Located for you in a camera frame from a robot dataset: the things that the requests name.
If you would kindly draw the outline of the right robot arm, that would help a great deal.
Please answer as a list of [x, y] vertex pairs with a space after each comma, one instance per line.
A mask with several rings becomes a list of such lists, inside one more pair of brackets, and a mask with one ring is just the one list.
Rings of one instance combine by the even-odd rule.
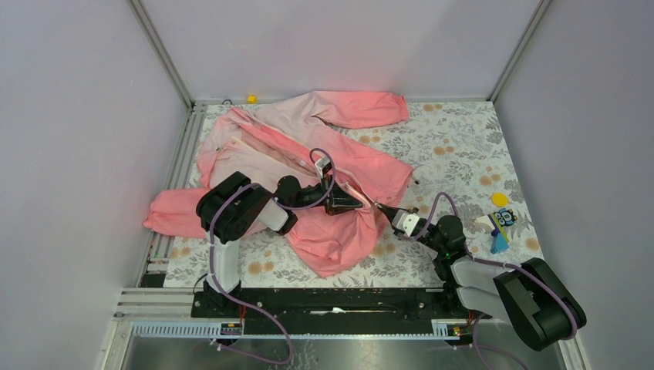
[[545, 260], [533, 257], [516, 265], [475, 257], [457, 215], [432, 222], [414, 210], [376, 207], [397, 237], [435, 251], [433, 266], [448, 290], [442, 305], [449, 316], [460, 318], [469, 310], [489, 314], [510, 324], [535, 351], [573, 339], [587, 325], [584, 309]]

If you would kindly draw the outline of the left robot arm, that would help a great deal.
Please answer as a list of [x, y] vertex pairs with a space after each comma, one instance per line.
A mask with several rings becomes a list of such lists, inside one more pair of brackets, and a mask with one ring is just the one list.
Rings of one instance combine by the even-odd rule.
[[210, 242], [204, 293], [222, 317], [233, 315], [239, 297], [239, 242], [249, 232], [270, 229], [288, 240], [319, 277], [344, 271], [365, 258], [376, 244], [369, 208], [326, 174], [302, 187], [294, 176], [281, 178], [275, 193], [235, 172], [205, 194], [196, 213]]

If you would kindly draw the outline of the cartoon sticker toy block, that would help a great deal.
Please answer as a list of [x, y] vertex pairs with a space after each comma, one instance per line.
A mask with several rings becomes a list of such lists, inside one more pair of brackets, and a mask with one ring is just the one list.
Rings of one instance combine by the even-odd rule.
[[501, 208], [491, 214], [477, 217], [474, 225], [492, 236], [493, 240], [490, 252], [492, 254], [499, 254], [509, 248], [511, 239], [506, 229], [513, 226], [516, 221], [517, 215], [512, 209]]

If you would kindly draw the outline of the floral patterned table mat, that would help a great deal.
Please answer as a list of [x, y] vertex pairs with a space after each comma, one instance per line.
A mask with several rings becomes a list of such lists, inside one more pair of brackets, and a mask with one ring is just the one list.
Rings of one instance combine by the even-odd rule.
[[[414, 179], [402, 206], [421, 216], [457, 209], [467, 246], [476, 256], [519, 264], [541, 255], [514, 165], [494, 107], [488, 102], [410, 103], [405, 123], [372, 129], [344, 129], [350, 139], [411, 165]], [[517, 215], [507, 229], [509, 248], [491, 253], [491, 235], [474, 225], [495, 210], [493, 193], [505, 194]], [[384, 230], [368, 257], [339, 274], [321, 278], [301, 261], [283, 237], [269, 231], [241, 243], [238, 268], [247, 288], [430, 288], [440, 286], [433, 252]]]

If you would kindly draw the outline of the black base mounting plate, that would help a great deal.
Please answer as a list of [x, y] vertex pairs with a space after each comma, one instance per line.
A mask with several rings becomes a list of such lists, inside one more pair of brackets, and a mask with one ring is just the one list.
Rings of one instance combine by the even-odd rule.
[[430, 321], [465, 329], [480, 312], [459, 306], [443, 288], [242, 288], [233, 302], [210, 289], [194, 293], [192, 318], [233, 319], [257, 334], [274, 326], [295, 334], [425, 332]]

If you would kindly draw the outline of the yellow round disc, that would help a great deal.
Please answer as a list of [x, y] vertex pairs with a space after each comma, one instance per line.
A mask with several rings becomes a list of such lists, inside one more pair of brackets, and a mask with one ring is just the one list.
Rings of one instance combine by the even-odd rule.
[[506, 207], [510, 203], [510, 200], [503, 193], [493, 193], [491, 195], [491, 202], [496, 207]]

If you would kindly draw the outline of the pink zip-up jacket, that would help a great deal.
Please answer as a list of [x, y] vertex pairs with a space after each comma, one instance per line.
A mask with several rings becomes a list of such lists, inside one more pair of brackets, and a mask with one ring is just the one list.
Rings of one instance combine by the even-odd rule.
[[316, 148], [334, 159], [337, 184], [363, 207], [337, 216], [318, 208], [296, 210], [297, 223], [286, 238], [318, 276], [337, 274], [373, 251], [385, 227], [373, 203], [399, 205], [413, 172], [409, 164], [340, 129], [388, 126], [409, 116], [406, 100], [391, 92], [314, 91], [254, 110], [232, 108], [217, 118], [199, 149], [199, 186], [161, 192], [144, 226], [168, 236], [201, 238], [205, 232], [196, 206], [211, 188], [236, 171], [270, 191], [285, 176], [304, 187], [315, 185], [319, 178], [309, 153]]

